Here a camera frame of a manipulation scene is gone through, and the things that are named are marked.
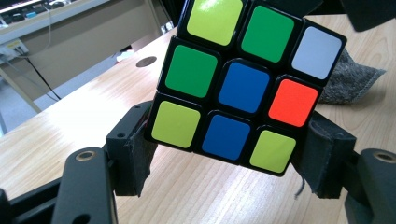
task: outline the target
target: screw hole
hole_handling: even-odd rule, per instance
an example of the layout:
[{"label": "screw hole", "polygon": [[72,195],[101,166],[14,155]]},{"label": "screw hole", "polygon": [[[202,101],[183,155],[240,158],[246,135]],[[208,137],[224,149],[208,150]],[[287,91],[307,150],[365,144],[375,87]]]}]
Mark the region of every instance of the screw hole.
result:
[{"label": "screw hole", "polygon": [[95,152],[94,151],[84,151],[79,153],[76,156],[76,160],[78,161],[89,161],[90,159],[92,159],[95,156]]},{"label": "screw hole", "polygon": [[388,153],[385,152],[376,152],[374,153],[374,156],[384,162],[388,162],[388,163],[396,163],[396,158]]}]

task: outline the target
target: gray cloth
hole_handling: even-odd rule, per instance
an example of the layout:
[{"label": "gray cloth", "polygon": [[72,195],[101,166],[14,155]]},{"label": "gray cloth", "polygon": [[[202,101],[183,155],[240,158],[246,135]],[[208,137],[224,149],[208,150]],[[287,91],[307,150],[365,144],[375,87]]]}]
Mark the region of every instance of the gray cloth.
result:
[{"label": "gray cloth", "polygon": [[385,70],[355,63],[344,49],[319,98],[320,104],[352,104],[373,86]]}]

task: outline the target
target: cable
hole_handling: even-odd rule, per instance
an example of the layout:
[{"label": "cable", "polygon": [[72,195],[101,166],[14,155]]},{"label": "cable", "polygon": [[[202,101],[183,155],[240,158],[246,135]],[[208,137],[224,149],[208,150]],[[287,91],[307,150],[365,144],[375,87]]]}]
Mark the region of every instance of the cable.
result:
[{"label": "cable", "polygon": [[[25,53],[23,52],[23,49],[21,47],[16,47],[14,49],[15,51],[17,51],[20,55],[24,56]],[[30,65],[32,65],[33,69],[35,69],[35,71],[37,72],[37,74],[40,76],[41,80],[43,80],[43,82],[47,85],[47,87],[49,88],[50,91],[52,91],[52,93],[59,99],[62,100],[62,98],[56,94],[56,92],[52,89],[52,87],[50,86],[50,84],[47,82],[47,80],[41,75],[41,73],[37,70],[37,68],[35,68],[35,66],[33,65],[33,63],[30,61],[29,57],[24,56],[23,57],[26,62],[28,62]]]},{"label": "cable", "polygon": [[43,93],[45,93],[50,99],[52,99],[55,102],[58,102],[57,99],[53,98],[52,96],[50,96],[47,91],[45,91],[43,89],[43,87],[41,85],[39,85],[37,82],[35,82],[34,80],[32,80],[30,77],[26,76],[25,73],[23,73],[20,69],[18,69],[17,67],[14,66],[14,64],[12,64],[9,60],[7,60],[7,57],[5,58],[5,60],[3,60],[3,58],[1,59],[3,62],[5,62],[6,64],[8,64],[8,66],[10,66],[11,68],[13,68],[16,72],[18,72],[20,75],[22,75],[23,77],[25,77],[26,79],[28,79],[29,81],[31,81],[33,84],[35,84]]},{"label": "cable", "polygon": [[[47,46],[44,47],[44,48],[43,48],[42,50],[40,50],[39,52],[48,49],[48,48],[50,47],[50,44],[52,43],[52,14],[50,13],[50,10],[47,9],[44,5],[43,5],[43,8],[46,9],[47,12],[49,13],[49,41],[47,42]],[[23,54],[21,54],[20,56],[17,56],[17,58],[26,59],[27,56],[24,56]]]}]

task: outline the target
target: wall outlet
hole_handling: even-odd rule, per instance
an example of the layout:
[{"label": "wall outlet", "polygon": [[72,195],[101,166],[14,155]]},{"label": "wall outlet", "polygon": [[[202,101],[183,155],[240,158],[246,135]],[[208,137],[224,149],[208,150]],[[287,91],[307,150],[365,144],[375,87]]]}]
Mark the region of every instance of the wall outlet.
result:
[{"label": "wall outlet", "polygon": [[29,52],[29,49],[19,40],[14,39],[0,45],[0,64],[4,63],[4,57],[11,61],[12,59],[21,56],[15,49],[23,53]]}]

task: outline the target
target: table surface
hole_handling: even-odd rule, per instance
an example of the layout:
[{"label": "table surface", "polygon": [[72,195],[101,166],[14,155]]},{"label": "table surface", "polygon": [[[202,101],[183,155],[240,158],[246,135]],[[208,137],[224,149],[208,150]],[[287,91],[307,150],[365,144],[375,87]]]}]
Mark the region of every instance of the table surface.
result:
[{"label": "table surface", "polygon": [[[388,72],[354,105],[316,110],[358,137],[355,149],[396,152],[396,20],[355,33],[344,15],[310,17],[348,38],[357,63]],[[101,147],[128,109],[151,100],[169,38],[162,36],[132,58],[63,98],[0,138],[0,188],[8,198],[62,175],[64,161],[84,147]],[[138,68],[148,56],[157,61]],[[340,200],[321,200],[292,166],[283,177],[159,146],[142,197],[118,197],[120,223],[347,223]]]}]

